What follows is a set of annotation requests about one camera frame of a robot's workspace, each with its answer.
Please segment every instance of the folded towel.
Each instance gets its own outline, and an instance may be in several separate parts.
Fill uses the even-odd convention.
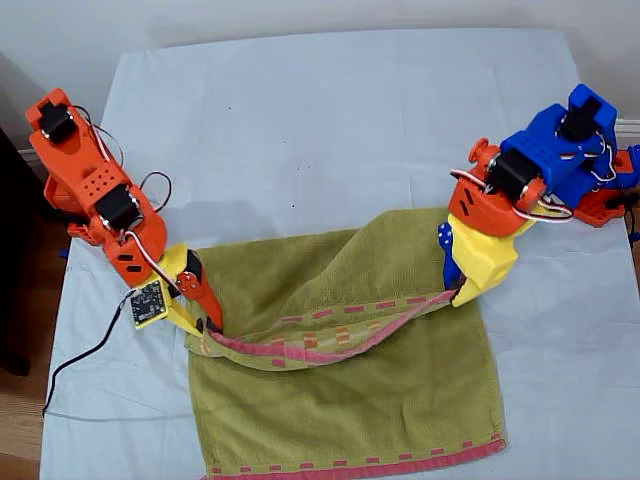
[[[445,219],[392,211],[198,252],[225,325],[186,340],[209,474],[371,477],[505,447],[479,310],[442,288]]]

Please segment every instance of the black cable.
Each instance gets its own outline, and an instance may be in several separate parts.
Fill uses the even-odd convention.
[[[91,115],[89,115],[89,111],[86,108],[84,108],[82,105],[72,105],[72,107],[84,113],[84,116],[87,117],[87,122],[89,122],[90,125],[93,125],[93,122],[91,121]]]
[[[631,233],[630,233],[630,235],[633,235],[634,233],[636,233],[636,214],[633,213],[633,207],[631,207],[629,209],[629,213],[631,214]]]
[[[107,137],[111,139],[111,141],[113,141],[113,143],[116,144],[116,147],[118,147],[118,152],[120,153],[120,168],[122,168],[124,166],[124,150],[122,149],[122,145],[120,145],[120,142],[117,141],[116,138],[113,135],[111,135],[108,130],[105,130],[100,125],[93,124],[93,128],[104,133]]]
[[[124,298],[120,301],[120,304],[118,305],[118,308],[116,309],[116,312],[113,314],[113,318],[111,319],[111,323],[109,324],[109,327],[107,328],[107,332],[104,334],[104,337],[102,338],[102,340],[100,340],[100,343],[98,343],[95,347],[90,348],[86,352],[81,353],[80,355],[78,355],[76,357],[73,357],[71,360],[67,360],[62,365],[60,365],[58,368],[55,369],[55,371],[53,372],[53,375],[51,376],[51,388],[49,389],[49,396],[47,397],[47,402],[44,404],[44,407],[42,408],[42,416],[43,417],[44,417],[44,414],[47,413],[47,408],[49,407],[49,403],[51,403],[51,398],[53,397],[53,391],[56,388],[56,377],[58,376],[58,374],[62,370],[67,368],[69,365],[73,365],[74,363],[79,362],[83,358],[88,357],[92,353],[95,353],[98,350],[100,350],[102,347],[104,347],[105,343],[107,343],[107,340],[109,340],[109,336],[111,335],[111,331],[113,330],[113,327],[115,326],[116,321],[118,320],[118,317],[120,317],[120,313],[122,312],[122,307],[124,307],[125,302],[127,301],[127,299],[131,295],[133,295],[134,291],[135,290],[131,290],[130,292],[127,292],[127,294],[124,296]]]
[[[167,181],[167,185],[169,187],[169,191],[167,192],[167,196],[164,199],[164,202],[162,202],[160,206],[156,208],[156,213],[158,213],[167,205],[169,198],[171,198],[171,179],[169,178],[169,175],[167,175],[166,173],[159,172],[158,170],[154,170],[153,172],[147,173],[146,177],[142,179],[142,181],[140,182],[140,190],[144,189],[144,184],[147,182],[147,180],[150,177],[153,177],[154,175],[160,175],[161,177],[163,177]]]

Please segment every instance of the white wire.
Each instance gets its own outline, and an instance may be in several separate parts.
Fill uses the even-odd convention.
[[[567,217],[553,217],[553,216],[543,216],[543,215],[529,215],[528,213],[523,212],[522,210],[513,207],[513,212],[526,220],[533,220],[534,222],[545,222],[545,223],[567,223],[573,218],[573,215]]]
[[[616,173],[615,168],[613,168],[613,149],[611,148],[611,145],[607,145],[606,149],[609,150],[609,172],[611,173],[611,176],[608,177],[608,178],[602,178],[596,172],[591,170],[591,174],[594,177],[596,177],[596,180],[598,180],[599,182],[603,182],[603,183],[611,182],[612,180],[615,180],[616,177],[618,176],[618,174]]]
[[[589,153],[589,152],[584,152],[583,156],[584,158],[595,158],[595,157],[599,157],[600,155],[602,155],[605,150],[607,149],[607,142],[604,139],[604,135],[602,135],[600,132],[596,132],[596,135],[598,135],[598,137],[600,137],[600,146],[602,147],[602,151],[600,153]],[[573,160],[573,158],[577,155],[577,153],[567,153],[564,155],[560,155],[560,158],[562,160]]]
[[[158,265],[153,258],[151,258],[151,255],[149,255],[149,252],[147,252],[147,250],[144,248],[144,246],[142,245],[142,242],[140,242],[140,239],[138,238],[138,235],[136,235],[135,233],[133,233],[131,230],[127,230],[126,232],[124,232],[124,236],[125,237],[131,237],[133,238],[134,242],[136,242],[136,245],[138,245],[138,248],[140,249],[140,252],[142,253],[142,256],[144,257],[144,259],[147,261],[147,263],[149,264],[149,266],[158,274],[162,277],[162,279],[167,282],[169,285],[171,285],[173,288],[176,289],[176,291],[180,291],[180,289],[178,288],[178,285],[176,285],[176,283],[171,280],[171,278],[169,277],[169,275],[167,275],[167,272],[165,272],[162,268],[160,268],[160,265]]]
[[[543,197],[542,200],[538,200],[538,204],[546,208],[547,210],[551,210],[554,212],[561,212],[566,215],[573,216],[573,212],[571,209],[565,205],[560,205],[557,203],[551,203],[546,198]]]
[[[466,170],[458,170],[457,168],[452,168],[449,170],[449,173],[454,177],[464,177],[467,180],[475,183],[477,186],[481,188],[487,188],[487,184],[476,177],[474,174],[467,172]]]
[[[100,131],[106,133],[107,135],[109,135],[109,137],[117,144],[118,149],[120,150],[120,161],[121,161],[120,166],[122,166],[124,164],[124,151],[122,150],[122,146],[120,145],[120,143],[118,143],[118,141],[115,138],[113,138],[113,135],[111,135],[109,132],[107,132],[104,128],[101,128],[98,125],[94,125],[93,122],[91,121],[91,118],[87,118],[85,116],[85,114],[81,114],[80,116],[85,120],[85,122],[87,122],[89,124],[89,127],[93,131],[93,135],[96,138],[96,142],[98,144],[98,148],[100,149],[100,153],[102,154],[102,157],[107,162],[110,162],[112,160],[111,160],[111,157],[109,156],[109,154],[107,153],[106,147],[104,146],[104,141],[102,140],[102,137],[100,136],[100,133],[98,132],[98,130],[100,130]]]
[[[473,175],[472,173],[469,173],[465,170],[458,170],[458,169],[451,169],[449,170],[449,173],[451,175],[453,175],[454,177],[456,176],[460,176],[460,177],[464,177],[467,180],[473,182],[474,184],[476,184],[477,186],[481,187],[481,188],[487,188],[487,184],[485,182],[483,182],[482,180],[480,180],[478,177],[476,177],[475,175]],[[555,217],[553,215],[551,216],[544,216],[544,215],[529,215],[526,212],[523,212],[522,210],[519,210],[516,207],[512,207],[513,211],[516,215],[518,215],[519,217],[522,217],[526,220],[534,220],[534,221],[540,221],[540,222],[546,222],[546,223],[566,223],[569,220],[571,220],[573,218],[573,212],[568,208],[565,207],[563,205],[557,205],[554,203],[549,203],[547,201],[538,201],[538,203],[540,205],[542,205],[544,208],[546,208],[547,210],[552,210],[552,211],[556,211],[556,212],[562,212],[565,213],[567,216],[564,217]]]

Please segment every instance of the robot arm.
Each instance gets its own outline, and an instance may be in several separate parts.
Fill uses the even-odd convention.
[[[222,331],[222,310],[197,256],[185,245],[165,252],[167,229],[140,187],[115,161],[98,133],[61,89],[26,112],[29,140],[49,171],[45,197],[73,216],[71,236],[101,245],[132,297],[136,326],[169,318],[195,335],[205,321]],[[197,301],[207,319],[193,320],[173,299]]]
[[[613,106],[578,85],[568,109],[552,105],[500,146],[480,139],[469,155],[473,168],[452,170],[458,182],[442,228],[451,231],[445,257],[461,272],[452,281],[445,262],[445,285],[462,285],[454,306],[502,282],[518,258],[515,237],[536,221],[575,216],[599,227],[624,215],[616,200],[640,180],[640,146],[617,151],[615,120]]]

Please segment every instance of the wire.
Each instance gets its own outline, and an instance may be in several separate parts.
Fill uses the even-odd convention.
[[[467,172],[465,170],[458,170],[458,169],[451,169],[449,170],[449,173],[451,175],[453,175],[454,177],[458,178],[458,177],[464,177],[467,180],[473,182],[475,185],[477,185],[480,188],[484,188],[485,190],[487,190],[488,188],[490,188],[490,186],[488,186],[484,181],[482,181],[481,179],[479,179],[478,177],[476,177],[475,175],[473,175],[470,172]],[[546,208],[547,210],[552,210],[552,211],[556,211],[556,212],[561,212],[561,213],[565,213],[565,216],[557,216],[557,215],[541,215],[541,214],[537,214],[537,213],[527,213],[527,212],[523,212],[522,210],[516,208],[515,206],[512,207],[513,208],[513,212],[518,215],[519,217],[522,217],[526,220],[535,220],[535,221],[540,221],[540,222],[546,222],[546,223],[566,223],[569,220],[571,220],[571,218],[573,218],[573,212],[568,208],[565,207],[564,205],[560,205],[557,203],[552,203],[549,201],[539,201],[538,202],[541,206],[543,206],[544,208]]]
[[[513,212],[519,217],[522,217],[527,220],[535,220],[538,222],[567,223],[573,218],[573,212],[571,211],[571,209],[569,209],[568,207],[565,207],[564,205],[559,205],[557,203],[549,203],[542,200],[538,200],[538,205],[544,207],[547,210],[565,213],[565,215],[562,217],[558,215],[541,215],[539,213],[523,212],[522,210],[516,207],[512,207],[512,208],[513,208]]]
[[[611,181],[615,180],[617,178],[617,176],[618,176],[618,174],[616,173],[615,168],[613,168],[613,149],[611,148],[611,145],[607,145],[606,148],[607,148],[607,150],[609,150],[609,173],[611,175],[608,178],[602,178],[596,172],[591,170],[591,174],[594,177],[596,177],[596,180],[598,180],[599,182],[603,182],[603,183],[611,182]]]
[[[153,269],[153,271],[156,272],[158,275],[160,275],[160,277],[162,277],[162,279],[165,282],[167,282],[169,285],[175,288],[177,292],[179,292],[180,289],[178,288],[178,285],[176,285],[176,283],[171,279],[171,277],[167,275],[167,272],[165,272],[160,267],[160,265],[158,265],[155,262],[155,260],[151,257],[151,255],[149,255],[149,252],[147,252],[147,249],[144,248],[144,246],[142,245],[142,242],[140,241],[140,238],[138,237],[138,235],[136,235],[131,230],[127,230],[126,232],[124,232],[124,236],[133,238],[133,241],[136,242],[136,245],[138,245],[138,248],[140,249],[142,256],[144,257],[146,262],[149,264],[149,266]]]
[[[467,180],[475,183],[480,188],[487,188],[487,184],[485,182],[480,180],[473,173],[467,172],[465,170],[458,170],[457,168],[452,168],[451,170],[449,170],[449,174],[452,175],[455,178],[464,177]]]
[[[113,135],[111,135],[107,130],[102,128],[100,125],[96,125],[95,123],[93,123],[93,121],[91,120],[91,115],[89,114],[89,111],[86,108],[84,108],[81,105],[73,105],[73,108],[75,108],[76,110],[80,110],[84,114],[85,120],[89,124],[89,127],[91,128],[91,132],[93,133],[93,138],[98,144],[100,153],[102,154],[102,156],[107,162],[111,161],[111,157],[107,153],[106,147],[104,145],[104,141],[102,140],[102,137],[100,137],[100,134],[98,133],[98,131],[103,132],[111,140],[114,141],[114,143],[117,145],[118,150],[120,152],[120,167],[122,167],[124,165],[124,150],[122,149],[122,145],[120,145],[120,142],[118,142]]]
[[[163,177],[167,181],[167,185],[169,187],[169,191],[167,192],[167,196],[165,197],[164,202],[162,202],[160,206],[155,209],[156,213],[158,213],[167,205],[167,203],[169,202],[169,198],[171,198],[171,178],[169,178],[169,175],[167,175],[166,173],[154,170],[153,172],[147,173],[146,177],[142,179],[142,182],[140,182],[140,190],[144,188],[144,184],[147,182],[147,180],[154,175],[160,175],[161,177]]]
[[[49,408],[49,404],[51,403],[51,399],[53,398],[53,391],[56,389],[56,377],[58,376],[58,374],[68,366],[73,365],[76,362],[79,362],[83,358],[88,357],[89,355],[97,352],[102,347],[104,347],[104,345],[107,343],[107,340],[109,340],[109,337],[111,336],[111,332],[113,330],[113,327],[116,324],[116,321],[120,317],[120,313],[122,312],[122,307],[124,307],[125,302],[131,295],[133,295],[134,292],[135,290],[130,290],[129,292],[127,292],[124,298],[120,300],[120,303],[118,304],[118,308],[116,308],[116,311],[113,314],[113,318],[111,319],[111,323],[109,323],[109,326],[107,327],[107,331],[104,334],[104,337],[102,337],[102,340],[100,340],[100,343],[98,343],[95,347],[90,348],[89,350],[81,353],[80,355],[73,357],[71,360],[67,360],[62,365],[58,366],[58,368],[55,369],[55,371],[53,372],[53,375],[51,376],[51,388],[49,389],[49,395],[47,396],[47,401],[44,404],[44,407],[42,408],[43,417],[44,417],[44,414],[47,413],[47,408]]]
[[[94,125],[93,128],[95,128],[96,130],[99,130],[100,132],[104,133],[107,137],[109,137],[111,140],[113,140],[113,143],[115,143],[116,147],[118,147],[118,153],[120,154],[119,155],[120,167],[124,166],[124,150],[122,148],[122,145],[120,145],[120,142],[116,140],[116,138],[113,135],[111,135],[107,130],[102,128],[100,125]]]
[[[633,207],[629,208],[629,213],[631,214],[631,233],[629,234],[629,236],[632,236],[634,233],[636,233],[636,214],[633,211]]]

